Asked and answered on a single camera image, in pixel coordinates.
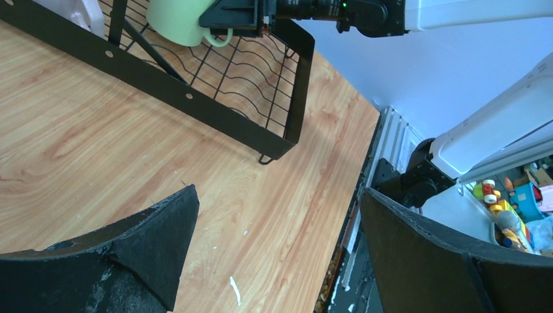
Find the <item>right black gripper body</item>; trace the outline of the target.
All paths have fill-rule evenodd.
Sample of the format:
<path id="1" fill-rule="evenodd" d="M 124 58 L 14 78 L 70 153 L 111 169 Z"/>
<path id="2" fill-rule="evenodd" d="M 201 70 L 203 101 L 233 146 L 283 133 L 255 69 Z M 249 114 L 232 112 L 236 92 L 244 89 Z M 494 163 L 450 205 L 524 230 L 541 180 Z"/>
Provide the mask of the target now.
<path id="1" fill-rule="evenodd" d="M 268 1 L 260 34 L 272 33 L 277 20 L 321 20 L 335 22 L 339 33 L 354 27 L 369 38 L 402 36 L 406 34 L 405 6 L 405 1 Z"/>

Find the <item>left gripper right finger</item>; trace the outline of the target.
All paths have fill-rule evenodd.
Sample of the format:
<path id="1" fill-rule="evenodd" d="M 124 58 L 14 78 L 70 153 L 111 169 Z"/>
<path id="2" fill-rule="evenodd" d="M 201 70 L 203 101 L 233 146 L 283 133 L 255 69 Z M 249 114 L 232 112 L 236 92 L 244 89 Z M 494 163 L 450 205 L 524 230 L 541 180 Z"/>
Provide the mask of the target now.
<path id="1" fill-rule="evenodd" d="M 385 312 L 551 312 L 552 259 L 494 245 L 374 189 L 360 211 Z"/>

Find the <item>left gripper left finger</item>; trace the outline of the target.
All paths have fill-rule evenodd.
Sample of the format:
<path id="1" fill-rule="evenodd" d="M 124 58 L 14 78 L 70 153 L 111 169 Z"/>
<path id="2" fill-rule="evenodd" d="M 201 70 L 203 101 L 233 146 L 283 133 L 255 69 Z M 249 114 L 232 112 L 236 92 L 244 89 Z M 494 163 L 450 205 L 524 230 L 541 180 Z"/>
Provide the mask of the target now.
<path id="1" fill-rule="evenodd" d="M 1 311 L 172 311 L 199 207 L 189 185 L 44 250 L 2 254 Z"/>

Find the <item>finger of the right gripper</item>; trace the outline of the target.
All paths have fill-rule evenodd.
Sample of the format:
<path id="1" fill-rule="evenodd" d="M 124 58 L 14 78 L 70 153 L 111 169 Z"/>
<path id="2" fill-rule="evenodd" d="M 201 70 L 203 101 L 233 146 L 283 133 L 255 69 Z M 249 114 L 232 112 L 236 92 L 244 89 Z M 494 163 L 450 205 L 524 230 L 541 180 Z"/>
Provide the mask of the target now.
<path id="1" fill-rule="evenodd" d="M 199 25 L 215 33 L 231 29 L 240 37 L 260 36 L 260 2 L 256 0 L 218 0 L 199 17 Z"/>

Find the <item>green handled cream mug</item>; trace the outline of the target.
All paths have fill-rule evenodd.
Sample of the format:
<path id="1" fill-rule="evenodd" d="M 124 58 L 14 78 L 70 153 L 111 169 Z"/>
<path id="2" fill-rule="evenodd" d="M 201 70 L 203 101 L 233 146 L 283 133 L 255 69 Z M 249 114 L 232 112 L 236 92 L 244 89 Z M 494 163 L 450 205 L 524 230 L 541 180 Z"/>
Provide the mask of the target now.
<path id="1" fill-rule="evenodd" d="M 196 47 L 205 40 L 221 48 L 230 43 L 233 30 L 227 30 L 225 40 L 218 40 L 209 28 L 199 25 L 200 16 L 214 3 L 212 0 L 150 0 L 146 19 L 159 35 L 181 46 Z"/>

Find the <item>black wire dish rack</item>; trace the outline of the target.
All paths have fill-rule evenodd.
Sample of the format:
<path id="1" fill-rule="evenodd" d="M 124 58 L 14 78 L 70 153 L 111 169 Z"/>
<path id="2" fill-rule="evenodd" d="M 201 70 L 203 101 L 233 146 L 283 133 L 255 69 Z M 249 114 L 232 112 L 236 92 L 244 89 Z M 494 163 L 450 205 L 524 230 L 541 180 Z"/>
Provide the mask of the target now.
<path id="1" fill-rule="evenodd" d="M 314 38 L 290 20 L 265 38 L 225 48 L 164 41 L 145 19 L 147 1 L 97 1 L 100 34 L 35 1 L 2 1 L 1 19 L 213 127 L 268 164 L 298 142 Z"/>

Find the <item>pink mug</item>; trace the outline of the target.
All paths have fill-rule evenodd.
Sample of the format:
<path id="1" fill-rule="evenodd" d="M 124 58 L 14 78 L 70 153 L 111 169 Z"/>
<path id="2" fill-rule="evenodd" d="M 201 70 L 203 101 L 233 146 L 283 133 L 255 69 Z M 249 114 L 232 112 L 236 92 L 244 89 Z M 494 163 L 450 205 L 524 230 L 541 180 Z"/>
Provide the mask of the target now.
<path id="1" fill-rule="evenodd" d="M 36 0 L 36 3 L 103 38 L 104 15 L 97 0 Z"/>

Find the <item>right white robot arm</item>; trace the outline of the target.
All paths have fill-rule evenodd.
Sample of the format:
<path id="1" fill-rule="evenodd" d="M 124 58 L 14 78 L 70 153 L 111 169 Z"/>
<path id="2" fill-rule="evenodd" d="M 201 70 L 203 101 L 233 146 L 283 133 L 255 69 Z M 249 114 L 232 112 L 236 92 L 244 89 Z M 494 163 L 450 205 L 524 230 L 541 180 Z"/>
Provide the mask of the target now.
<path id="1" fill-rule="evenodd" d="M 524 106 L 545 109 L 552 76 L 532 70 L 516 79 L 506 70 L 489 71 L 476 57 L 482 54 L 489 61 L 507 43 L 502 33 L 484 42 L 482 32 L 490 24 L 551 16 L 551 1 L 215 1 L 198 21 L 206 29 L 255 37 L 271 31 L 277 20 L 333 21 L 339 33 L 356 28 L 368 38 L 409 34 L 422 38 L 427 31 L 456 26 L 478 31 L 477 38 L 463 44 L 460 52 L 441 49 L 436 53 L 436 59 L 449 61 L 449 66 L 439 67 L 422 55 L 397 65 L 407 74 L 401 91 L 423 106 L 426 121 L 439 121 L 445 113 L 438 102 L 452 105 L 452 112 L 460 114 L 457 126 L 416 147 L 405 173 L 377 185 L 392 200 L 419 207 L 547 121 L 550 110 L 523 117 L 504 135 L 491 135 L 495 123 Z"/>

